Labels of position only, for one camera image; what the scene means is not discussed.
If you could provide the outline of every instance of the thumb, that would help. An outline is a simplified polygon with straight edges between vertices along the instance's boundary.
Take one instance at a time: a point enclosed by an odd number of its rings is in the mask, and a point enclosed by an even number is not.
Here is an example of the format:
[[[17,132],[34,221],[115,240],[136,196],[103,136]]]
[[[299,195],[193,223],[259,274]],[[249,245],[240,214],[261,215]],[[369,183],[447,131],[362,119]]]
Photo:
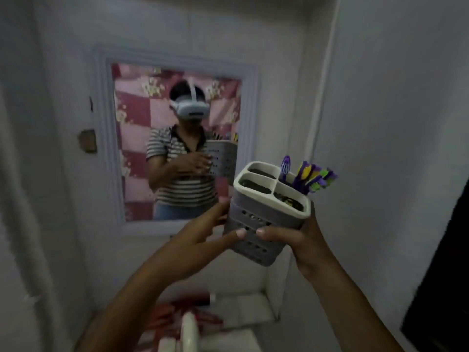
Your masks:
[[[303,240],[302,232],[283,227],[262,227],[256,233],[263,240],[284,242],[292,248],[299,246]]]
[[[216,238],[212,241],[200,243],[201,256],[208,260],[208,262],[217,258],[226,249],[230,248],[234,243],[243,239],[246,236],[245,229],[231,231],[226,235]]]

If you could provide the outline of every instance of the blue jeans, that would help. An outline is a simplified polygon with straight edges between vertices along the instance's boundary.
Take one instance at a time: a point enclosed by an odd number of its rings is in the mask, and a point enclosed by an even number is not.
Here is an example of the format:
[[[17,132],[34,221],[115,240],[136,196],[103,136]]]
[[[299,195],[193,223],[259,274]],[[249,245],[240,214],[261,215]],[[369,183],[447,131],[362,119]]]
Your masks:
[[[190,220],[199,217],[214,205],[215,203],[198,207],[181,207],[157,202],[153,207],[153,219],[155,221]]]

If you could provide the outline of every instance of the white vr headset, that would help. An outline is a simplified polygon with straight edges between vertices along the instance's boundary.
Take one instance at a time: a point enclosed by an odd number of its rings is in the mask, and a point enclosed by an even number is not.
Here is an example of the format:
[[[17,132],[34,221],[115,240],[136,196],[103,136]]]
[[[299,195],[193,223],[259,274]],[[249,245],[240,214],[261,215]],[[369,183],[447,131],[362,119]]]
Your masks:
[[[175,101],[169,101],[178,117],[185,120],[201,120],[210,115],[210,105],[205,101],[197,100],[196,87],[188,82],[191,88],[190,95],[179,96]]]

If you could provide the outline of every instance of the striped shirt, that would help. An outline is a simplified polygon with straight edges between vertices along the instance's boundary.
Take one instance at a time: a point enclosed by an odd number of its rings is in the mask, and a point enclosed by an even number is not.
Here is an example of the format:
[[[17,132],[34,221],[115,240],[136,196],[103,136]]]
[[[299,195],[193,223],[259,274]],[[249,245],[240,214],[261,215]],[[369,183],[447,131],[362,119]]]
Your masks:
[[[197,150],[204,152],[210,139],[217,139],[214,132],[201,128]],[[176,133],[176,126],[153,129],[147,142],[146,159],[155,156],[166,157],[169,162],[190,152],[185,142]],[[198,207],[218,201],[215,180],[211,176],[179,176],[156,193],[157,201],[172,206]]]

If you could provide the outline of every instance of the pink and red curtain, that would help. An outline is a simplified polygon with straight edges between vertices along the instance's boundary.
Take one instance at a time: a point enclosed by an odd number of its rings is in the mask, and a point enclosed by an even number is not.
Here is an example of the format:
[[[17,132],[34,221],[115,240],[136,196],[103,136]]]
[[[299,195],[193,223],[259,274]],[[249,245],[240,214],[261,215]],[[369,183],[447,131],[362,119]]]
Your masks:
[[[241,81],[129,64],[113,64],[112,72],[126,220],[151,220],[155,196],[146,179],[145,148],[151,128],[177,123],[169,108],[170,89],[191,78],[211,102],[204,128],[237,140]],[[228,196],[227,180],[217,178],[216,187],[221,197]]]

